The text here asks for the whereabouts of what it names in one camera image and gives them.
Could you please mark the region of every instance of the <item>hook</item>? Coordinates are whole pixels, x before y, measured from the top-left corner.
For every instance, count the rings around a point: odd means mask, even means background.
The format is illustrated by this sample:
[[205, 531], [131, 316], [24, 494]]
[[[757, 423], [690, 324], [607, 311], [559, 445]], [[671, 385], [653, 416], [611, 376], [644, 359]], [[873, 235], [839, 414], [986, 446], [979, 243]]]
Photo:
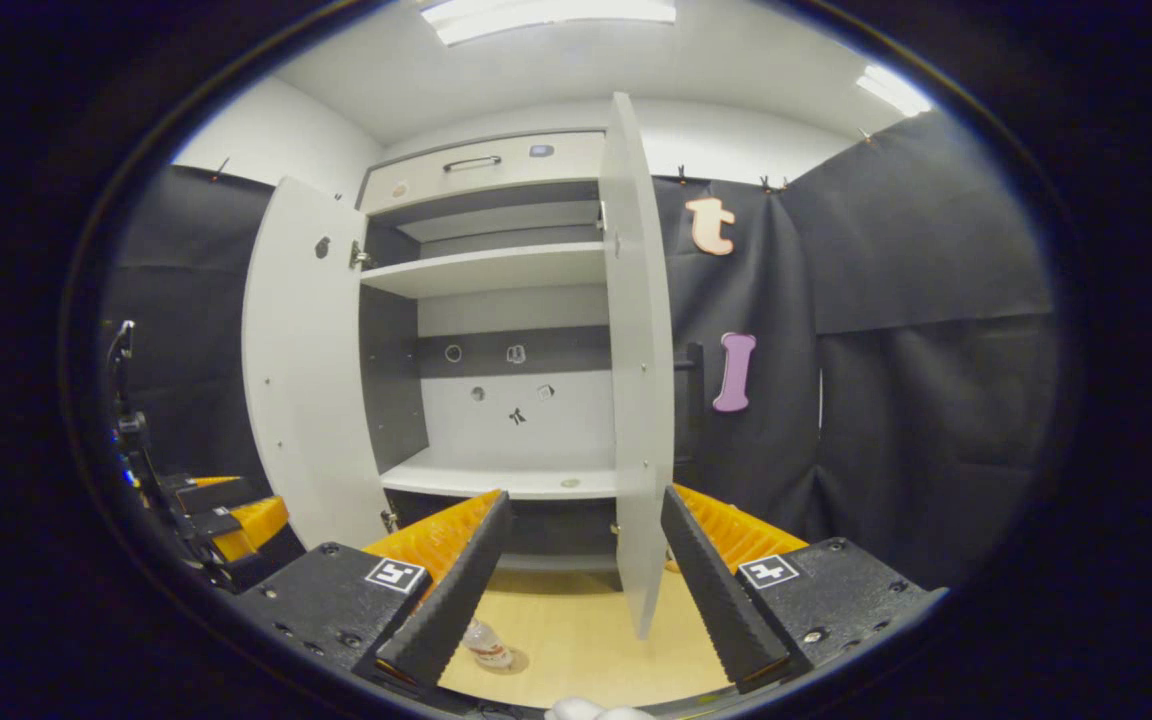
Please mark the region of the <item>hook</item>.
[[225, 169], [225, 165], [229, 164], [229, 158], [225, 158], [225, 161], [220, 164], [219, 168], [215, 168], [214, 176], [211, 176], [211, 182], [217, 182], [220, 179], [220, 170]]

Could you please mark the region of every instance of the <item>white ceiling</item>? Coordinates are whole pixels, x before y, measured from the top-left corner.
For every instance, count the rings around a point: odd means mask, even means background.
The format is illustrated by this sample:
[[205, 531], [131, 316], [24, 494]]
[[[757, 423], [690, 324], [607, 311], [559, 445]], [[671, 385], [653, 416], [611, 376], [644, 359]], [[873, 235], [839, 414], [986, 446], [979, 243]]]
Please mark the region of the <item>white ceiling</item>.
[[575, 22], [445, 47], [399, 0], [291, 60], [278, 77], [381, 145], [475, 115], [613, 91], [758, 109], [859, 139], [901, 119], [855, 85], [865, 60], [755, 0], [677, 0], [673, 26]]

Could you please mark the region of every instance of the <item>black curtain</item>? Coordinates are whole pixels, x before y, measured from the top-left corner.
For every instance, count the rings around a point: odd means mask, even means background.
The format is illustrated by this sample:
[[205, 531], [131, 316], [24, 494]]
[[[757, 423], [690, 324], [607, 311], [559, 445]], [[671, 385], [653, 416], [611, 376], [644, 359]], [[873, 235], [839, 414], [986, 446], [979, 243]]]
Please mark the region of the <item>black curtain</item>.
[[[705, 407], [696, 488], [955, 585], [1032, 495], [1059, 338], [1033, 227], [969, 132], [896, 123], [783, 191], [655, 179], [676, 346], [758, 338], [749, 409]], [[691, 241], [713, 196], [735, 251]]]
[[129, 396], [160, 473], [248, 475], [270, 494], [242, 377], [247, 265], [274, 188], [169, 167], [132, 211], [101, 309], [134, 320]]

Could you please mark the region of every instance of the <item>ceiling light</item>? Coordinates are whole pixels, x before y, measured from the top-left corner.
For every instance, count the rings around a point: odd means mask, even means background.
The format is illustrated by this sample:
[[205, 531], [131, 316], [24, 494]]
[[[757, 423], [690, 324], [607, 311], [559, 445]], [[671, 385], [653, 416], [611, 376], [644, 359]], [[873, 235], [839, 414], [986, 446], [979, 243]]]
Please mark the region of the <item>ceiling light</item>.
[[420, 10], [444, 45], [517, 26], [567, 20], [645, 20], [669, 23], [673, 0], [448, 0]]
[[856, 85], [873, 92], [879, 99], [904, 113], [905, 118], [914, 118], [916, 114], [932, 109], [927, 97], [914, 90], [914, 86], [896, 77], [890, 70], [879, 68], [878, 65], [869, 65], [865, 68], [865, 74], [856, 78]]

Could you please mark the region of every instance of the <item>plastic bottle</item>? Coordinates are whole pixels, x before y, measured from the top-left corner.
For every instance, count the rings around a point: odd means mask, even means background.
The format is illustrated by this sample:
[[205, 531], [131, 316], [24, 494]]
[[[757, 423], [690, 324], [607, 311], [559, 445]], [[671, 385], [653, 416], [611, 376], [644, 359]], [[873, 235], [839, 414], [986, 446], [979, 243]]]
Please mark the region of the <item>plastic bottle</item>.
[[488, 667], [509, 667], [513, 665], [513, 653], [505, 646], [497, 634], [488, 624], [480, 623], [479, 619], [470, 620], [470, 626], [465, 629], [465, 637], [461, 638], [461, 644], [468, 647], [477, 661]]

